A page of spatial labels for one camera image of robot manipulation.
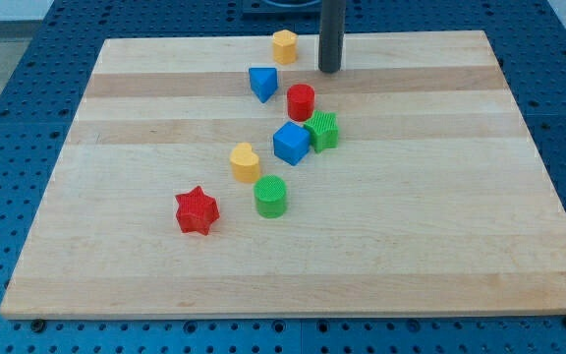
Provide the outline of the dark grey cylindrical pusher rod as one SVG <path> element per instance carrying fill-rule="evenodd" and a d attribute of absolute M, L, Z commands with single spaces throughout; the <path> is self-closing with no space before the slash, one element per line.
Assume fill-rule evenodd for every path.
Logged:
<path fill-rule="evenodd" d="M 318 34 L 318 69 L 334 74 L 341 69 L 345 32 L 345 0 L 322 0 Z"/>

